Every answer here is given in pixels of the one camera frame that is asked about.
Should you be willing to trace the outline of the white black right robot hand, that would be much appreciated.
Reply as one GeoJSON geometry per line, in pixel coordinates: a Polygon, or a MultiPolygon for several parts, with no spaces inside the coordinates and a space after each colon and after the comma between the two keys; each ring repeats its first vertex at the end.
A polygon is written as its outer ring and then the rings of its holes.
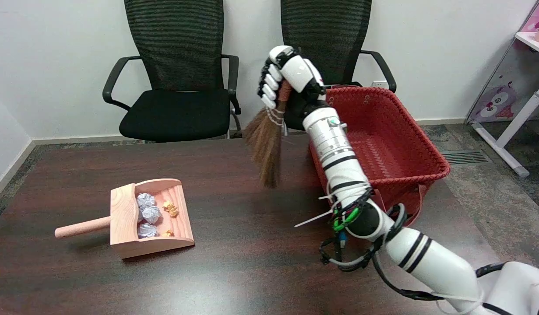
{"type": "Polygon", "coordinates": [[[261,70],[257,95],[267,109],[277,108],[278,91],[284,82],[303,95],[308,104],[327,99],[323,79],[315,66],[291,46],[271,49],[261,70]]]}

